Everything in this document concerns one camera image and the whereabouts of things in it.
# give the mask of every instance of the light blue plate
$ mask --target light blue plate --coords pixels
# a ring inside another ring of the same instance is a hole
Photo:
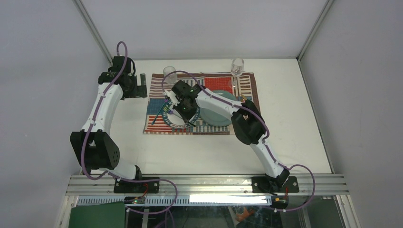
[[[236,101],[237,98],[231,93],[224,90],[215,90],[213,91],[215,94],[223,96],[225,98]],[[217,114],[211,110],[201,108],[200,109],[200,117],[208,124],[216,127],[224,127],[231,124],[231,120],[225,118],[224,116]]]

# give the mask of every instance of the white table surface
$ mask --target white table surface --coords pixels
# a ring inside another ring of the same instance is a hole
[[[151,76],[166,66],[190,73],[229,72],[231,60],[135,61],[136,73]],[[269,143],[286,166],[303,164],[313,173],[331,173],[307,91],[295,59],[246,59],[255,75]],[[264,169],[253,150],[235,135],[143,134],[148,98],[120,101],[111,137],[122,158],[151,174],[257,174]],[[295,168],[292,173],[307,173]]]

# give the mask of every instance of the glass panel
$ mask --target glass panel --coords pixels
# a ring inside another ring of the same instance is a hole
[[[289,197],[288,208],[295,208],[308,197]],[[161,211],[165,207],[135,207],[148,212]],[[297,211],[274,213],[264,206],[174,206],[171,207],[174,224],[169,213],[148,215],[130,212],[126,227],[135,228],[342,228],[334,197],[316,196],[311,203]]]

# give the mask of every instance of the black mounting bracket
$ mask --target black mounting bracket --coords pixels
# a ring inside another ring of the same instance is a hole
[[[115,56],[113,58],[113,65],[108,68],[107,72],[101,73],[98,78],[98,84],[112,82],[117,76],[118,72],[121,70],[124,63],[124,56]],[[120,85],[123,90],[122,100],[125,98],[137,98],[147,97],[147,85],[145,81],[145,74],[140,74],[140,83],[137,84],[136,68],[134,66],[134,61],[131,58],[127,58],[126,65],[122,71],[120,77],[115,81],[115,85]]]
[[[159,179],[159,177],[143,177],[143,180],[154,180],[154,179]],[[115,181],[115,187],[114,187],[114,193],[136,193],[136,194],[142,194],[147,190],[147,187],[145,184],[148,185],[148,191],[147,193],[151,194],[156,194],[160,190],[160,182],[158,180],[156,181],[150,181],[147,183],[131,183],[131,182],[126,182],[123,180],[120,181]]]
[[[289,176],[288,180],[284,183],[278,191],[272,192],[272,187],[265,176],[252,177],[252,192],[253,193],[270,193],[277,195],[276,193],[286,193],[286,188],[288,188],[288,193],[299,192],[299,185],[297,178],[295,176]]]

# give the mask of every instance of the red patterned placemat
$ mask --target red patterned placemat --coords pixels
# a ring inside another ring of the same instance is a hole
[[[258,92],[256,89],[256,81],[253,73],[243,73],[242,76],[238,78],[238,86],[233,89],[229,86],[229,82],[232,78],[230,73],[199,73],[193,74],[200,84],[210,89],[214,90],[224,90],[232,93],[237,100],[242,100],[242,95],[247,97],[255,103],[256,107],[259,109],[259,99]],[[161,114],[157,117],[154,125],[152,122],[155,116],[160,111],[162,105],[165,103],[163,91],[161,89],[161,81],[163,75],[153,74],[151,78],[151,88],[148,99],[147,106],[147,116],[145,119],[145,126],[143,133],[145,134],[234,134],[232,124],[224,127],[215,127],[207,124],[201,118],[199,118],[194,124],[196,126],[191,126],[186,129],[173,129],[168,126],[164,121]],[[190,86],[195,84],[194,80],[187,75],[179,74],[178,79],[186,82]],[[165,89],[170,90],[172,86],[164,85]]]

